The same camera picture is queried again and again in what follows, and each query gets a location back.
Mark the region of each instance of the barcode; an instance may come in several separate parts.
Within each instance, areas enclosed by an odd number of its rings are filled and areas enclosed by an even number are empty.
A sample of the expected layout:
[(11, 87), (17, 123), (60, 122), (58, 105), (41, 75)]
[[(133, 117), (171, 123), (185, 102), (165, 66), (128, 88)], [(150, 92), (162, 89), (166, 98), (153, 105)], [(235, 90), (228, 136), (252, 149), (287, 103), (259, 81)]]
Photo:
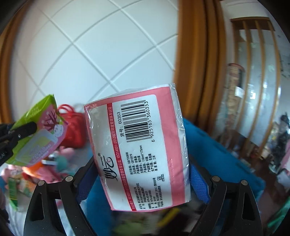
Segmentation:
[(146, 100), (121, 105), (121, 113), (127, 142), (152, 138), (149, 132)]

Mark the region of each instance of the red handbag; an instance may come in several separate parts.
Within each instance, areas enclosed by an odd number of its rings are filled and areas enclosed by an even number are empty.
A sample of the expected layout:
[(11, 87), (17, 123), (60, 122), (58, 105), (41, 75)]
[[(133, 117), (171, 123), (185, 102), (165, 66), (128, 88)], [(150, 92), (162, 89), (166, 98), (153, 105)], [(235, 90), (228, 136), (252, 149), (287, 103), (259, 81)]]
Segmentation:
[(68, 104), (62, 104), (58, 110), (65, 110), (66, 113), (60, 113), (67, 123), (66, 137), (61, 143), (61, 146), (71, 148), (81, 148), (87, 140), (86, 120), (83, 113), (75, 112), (74, 108)]

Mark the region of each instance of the cartoon tree graphic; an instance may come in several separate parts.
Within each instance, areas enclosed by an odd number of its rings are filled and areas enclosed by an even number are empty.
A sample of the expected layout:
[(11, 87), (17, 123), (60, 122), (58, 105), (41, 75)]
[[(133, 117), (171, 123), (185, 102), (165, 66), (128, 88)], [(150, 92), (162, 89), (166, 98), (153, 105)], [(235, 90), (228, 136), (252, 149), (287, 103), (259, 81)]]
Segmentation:
[(49, 116), (49, 118), (44, 120), (43, 126), (48, 127), (48, 131), (51, 131), (54, 129), (55, 125), (59, 124), (59, 122), (57, 121), (57, 115), (54, 110), (50, 111), (50, 113), (47, 112), (47, 115)]

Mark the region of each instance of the metal screw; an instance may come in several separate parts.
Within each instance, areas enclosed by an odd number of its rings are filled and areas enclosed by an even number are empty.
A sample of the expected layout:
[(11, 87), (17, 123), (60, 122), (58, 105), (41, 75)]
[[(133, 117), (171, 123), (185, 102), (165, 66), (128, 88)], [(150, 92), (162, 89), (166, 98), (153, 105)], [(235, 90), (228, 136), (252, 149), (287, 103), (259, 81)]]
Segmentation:
[(45, 181), (44, 180), (40, 180), (39, 182), (38, 182), (38, 186), (42, 186), (42, 185), (44, 185), (45, 184)]
[(243, 180), (241, 181), (241, 184), (247, 186), (247, 185), (248, 185), (248, 182), (247, 182), (246, 180), (243, 179)]
[(215, 181), (215, 182), (219, 182), (220, 181), (220, 177), (218, 177), (218, 176), (213, 176), (212, 177), (212, 179), (213, 179), (213, 181)]
[(70, 181), (72, 181), (73, 180), (73, 177), (72, 176), (68, 176), (68, 177), (66, 177), (66, 182), (70, 182)]

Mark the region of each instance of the red bag handle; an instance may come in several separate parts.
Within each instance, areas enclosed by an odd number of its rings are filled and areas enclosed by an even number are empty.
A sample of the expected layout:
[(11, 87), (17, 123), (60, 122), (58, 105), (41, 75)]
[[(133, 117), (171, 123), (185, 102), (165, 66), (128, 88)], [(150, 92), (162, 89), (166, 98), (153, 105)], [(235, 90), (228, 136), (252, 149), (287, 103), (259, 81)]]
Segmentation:
[(63, 109), (65, 111), (67, 111), (68, 114), (76, 113), (74, 108), (68, 104), (62, 104), (57, 109), (58, 109), (58, 111)]

